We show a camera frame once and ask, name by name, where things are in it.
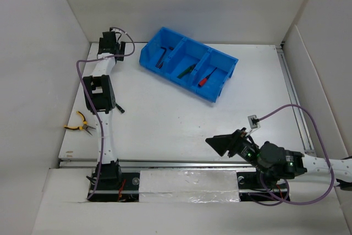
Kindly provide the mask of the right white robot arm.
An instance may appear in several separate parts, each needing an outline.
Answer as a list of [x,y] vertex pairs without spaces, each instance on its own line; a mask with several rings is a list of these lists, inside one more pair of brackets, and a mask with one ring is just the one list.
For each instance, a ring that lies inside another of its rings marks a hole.
[[313,182],[322,180],[342,190],[351,190],[351,158],[326,161],[269,141],[259,147],[245,128],[207,138],[205,142],[219,156],[237,155],[255,167],[254,181],[260,187],[267,187],[274,181],[300,178]]

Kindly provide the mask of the red-handled screwdriver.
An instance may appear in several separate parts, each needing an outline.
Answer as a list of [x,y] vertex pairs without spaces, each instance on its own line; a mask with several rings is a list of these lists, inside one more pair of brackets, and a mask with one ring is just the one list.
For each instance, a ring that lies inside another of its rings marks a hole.
[[210,76],[215,72],[216,69],[217,69],[217,68],[215,68],[212,72],[210,72],[206,77],[204,77],[204,78],[198,83],[198,87],[199,87],[199,88],[203,87],[203,86],[207,83],[208,79],[209,79]]

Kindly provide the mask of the brown hex key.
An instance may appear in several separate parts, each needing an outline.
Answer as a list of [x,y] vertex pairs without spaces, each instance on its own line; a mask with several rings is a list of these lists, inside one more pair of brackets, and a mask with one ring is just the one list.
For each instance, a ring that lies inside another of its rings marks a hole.
[[166,52],[167,52],[167,49],[166,49],[165,47],[161,47],[161,49],[163,50],[163,52],[162,52],[160,58],[158,59],[156,65],[155,65],[156,68],[159,68],[159,67],[160,67],[160,64],[161,64],[161,62],[162,62],[162,59],[163,59],[164,55],[165,55]]
[[174,48],[172,46],[169,46],[167,48],[167,51],[165,52],[165,54],[162,56],[162,62],[159,65],[159,69],[161,69],[163,67],[163,65],[165,64],[165,61],[169,58],[169,55],[171,54],[171,52],[174,50]]

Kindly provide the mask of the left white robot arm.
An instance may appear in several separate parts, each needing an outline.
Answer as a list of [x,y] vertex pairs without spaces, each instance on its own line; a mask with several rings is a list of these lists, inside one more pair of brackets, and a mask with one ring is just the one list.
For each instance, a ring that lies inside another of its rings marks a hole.
[[122,184],[122,173],[114,147],[112,114],[116,107],[115,95],[110,79],[110,73],[118,61],[123,58],[113,55],[123,54],[124,43],[119,42],[120,30],[110,28],[103,32],[98,43],[96,66],[92,73],[83,77],[88,91],[85,96],[86,107],[96,119],[98,140],[98,164],[93,177],[105,183],[111,189],[117,189]]

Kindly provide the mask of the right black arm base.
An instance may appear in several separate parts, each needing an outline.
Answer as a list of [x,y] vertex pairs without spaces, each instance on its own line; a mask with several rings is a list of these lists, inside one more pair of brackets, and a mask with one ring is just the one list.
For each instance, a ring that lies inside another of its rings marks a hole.
[[[278,202],[262,186],[258,172],[238,172],[237,174],[240,202]],[[283,184],[266,183],[267,188],[281,199],[290,200],[287,186]]]

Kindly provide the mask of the green-handled cutting pliers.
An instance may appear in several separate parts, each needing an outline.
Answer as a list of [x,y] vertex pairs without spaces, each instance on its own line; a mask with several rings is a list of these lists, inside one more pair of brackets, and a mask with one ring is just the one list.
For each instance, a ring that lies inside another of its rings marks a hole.
[[184,77],[185,75],[190,74],[190,73],[194,70],[195,67],[196,67],[196,64],[192,64],[191,66],[187,67],[183,72],[181,72],[181,73],[177,76],[177,78],[178,78],[178,79],[181,79],[181,78]]

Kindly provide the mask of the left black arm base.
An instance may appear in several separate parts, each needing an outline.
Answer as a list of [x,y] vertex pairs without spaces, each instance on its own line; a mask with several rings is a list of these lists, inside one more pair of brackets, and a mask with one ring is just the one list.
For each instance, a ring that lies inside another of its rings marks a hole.
[[139,201],[139,172],[122,172],[120,165],[111,162],[101,166],[96,185],[99,165],[90,176],[87,200],[90,202],[134,203]]

